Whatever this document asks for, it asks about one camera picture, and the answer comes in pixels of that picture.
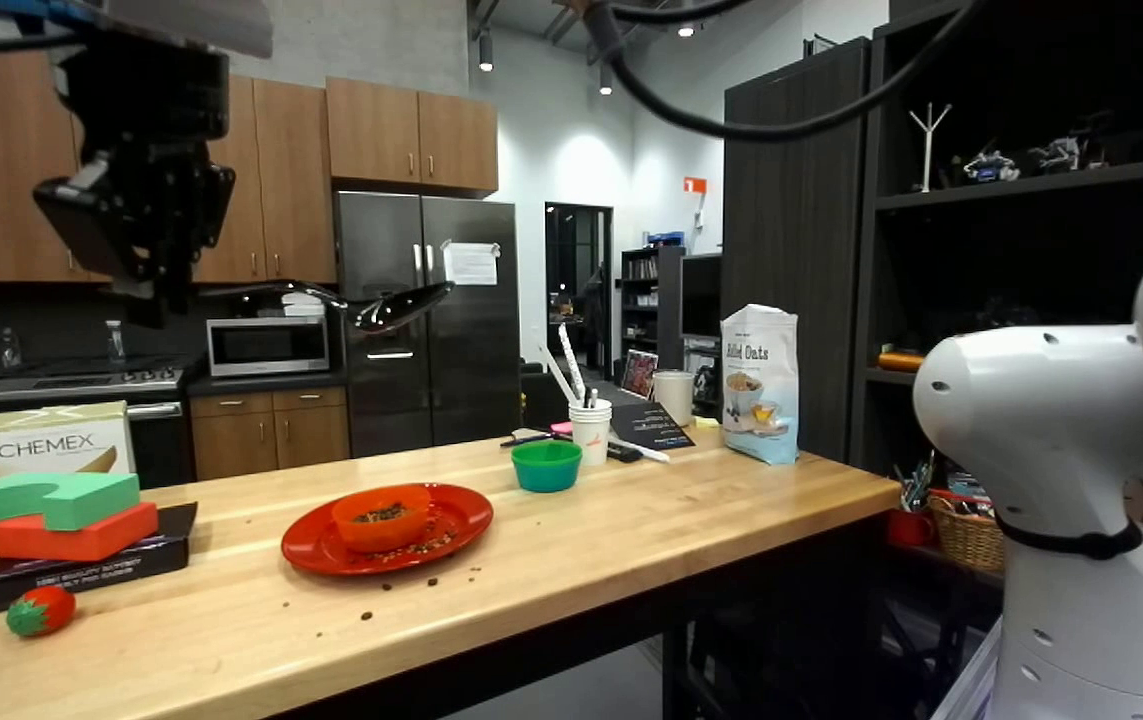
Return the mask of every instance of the stainless steel refrigerator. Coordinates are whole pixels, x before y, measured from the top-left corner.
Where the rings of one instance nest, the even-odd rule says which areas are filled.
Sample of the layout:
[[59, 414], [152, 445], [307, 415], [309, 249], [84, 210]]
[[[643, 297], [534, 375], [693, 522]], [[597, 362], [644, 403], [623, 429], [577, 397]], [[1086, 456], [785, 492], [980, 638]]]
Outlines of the stainless steel refrigerator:
[[519, 427], [513, 206], [373, 192], [337, 192], [334, 202], [341, 291], [349, 301], [446, 281], [448, 242], [499, 251], [497, 283], [458, 283], [427, 314], [387, 336], [346, 329], [353, 456], [502, 437]]

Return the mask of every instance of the kitchen backsplash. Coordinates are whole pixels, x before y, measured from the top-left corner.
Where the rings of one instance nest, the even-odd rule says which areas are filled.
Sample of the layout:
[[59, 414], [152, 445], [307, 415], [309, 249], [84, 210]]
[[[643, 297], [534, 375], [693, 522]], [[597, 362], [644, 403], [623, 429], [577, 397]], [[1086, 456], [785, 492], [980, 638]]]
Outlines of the kitchen backsplash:
[[[186, 315], [170, 315], [160, 331], [123, 322], [127, 355], [205, 352], [206, 319], [225, 315], [224, 310], [223, 299], [200, 301]], [[126, 319], [122, 306], [95, 283], [0, 283], [0, 337], [13, 328], [26, 361], [103, 355], [104, 322], [114, 319]]]

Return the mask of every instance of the green bowl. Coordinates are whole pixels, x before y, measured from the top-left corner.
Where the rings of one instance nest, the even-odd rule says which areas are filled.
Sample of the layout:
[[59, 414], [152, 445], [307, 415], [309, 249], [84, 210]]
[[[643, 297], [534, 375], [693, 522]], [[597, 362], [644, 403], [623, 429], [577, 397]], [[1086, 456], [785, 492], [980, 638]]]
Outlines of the green bowl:
[[558, 493], [575, 485], [580, 472], [580, 446], [549, 439], [513, 448], [517, 483], [531, 493]]

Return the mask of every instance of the red mug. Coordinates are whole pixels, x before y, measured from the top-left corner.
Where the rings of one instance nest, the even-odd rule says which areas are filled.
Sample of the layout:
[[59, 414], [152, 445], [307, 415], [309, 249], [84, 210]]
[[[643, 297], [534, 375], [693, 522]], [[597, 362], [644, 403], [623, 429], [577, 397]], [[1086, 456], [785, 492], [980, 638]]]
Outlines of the red mug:
[[887, 542], [895, 544], [927, 544], [936, 537], [936, 525], [926, 512], [893, 510], [887, 518]]

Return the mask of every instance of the wicker basket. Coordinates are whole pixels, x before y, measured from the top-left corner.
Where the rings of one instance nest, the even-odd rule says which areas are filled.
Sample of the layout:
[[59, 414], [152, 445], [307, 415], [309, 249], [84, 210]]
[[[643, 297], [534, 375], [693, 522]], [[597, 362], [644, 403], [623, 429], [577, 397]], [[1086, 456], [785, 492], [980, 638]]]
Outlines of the wicker basket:
[[997, 521], [981, 515], [959, 515], [952, 503], [942, 497], [930, 497], [927, 506], [936, 517], [940, 545], [950, 560], [975, 570], [1001, 573], [1002, 530]]

